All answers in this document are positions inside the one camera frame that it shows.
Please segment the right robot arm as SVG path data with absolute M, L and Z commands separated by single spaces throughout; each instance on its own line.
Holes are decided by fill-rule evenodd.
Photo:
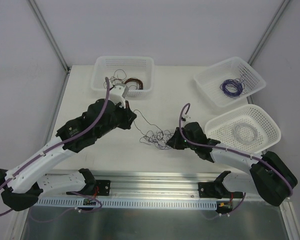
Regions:
M 202 160 L 241 171 L 225 170 L 214 181 L 204 183 L 201 189 L 209 198 L 228 198 L 231 194 L 242 197 L 250 193 L 277 207 L 293 194 L 298 184 L 295 175 L 275 152 L 252 154 L 230 148 L 206 137 L 198 122 L 177 127 L 167 145 L 175 150 L 191 149 Z

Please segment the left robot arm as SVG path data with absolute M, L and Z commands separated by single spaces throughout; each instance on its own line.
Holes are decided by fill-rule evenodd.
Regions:
M 32 207 L 42 197 L 60 193 L 92 196 L 98 184 L 89 169 L 81 168 L 63 176 L 48 176 L 47 173 L 60 162 L 94 145 L 110 131 L 131 129 L 136 117 L 128 102 L 122 106 L 99 99 L 89 105 L 87 111 L 67 121 L 55 137 L 25 163 L 11 170 L 0 169 L 3 203 L 19 212 Z

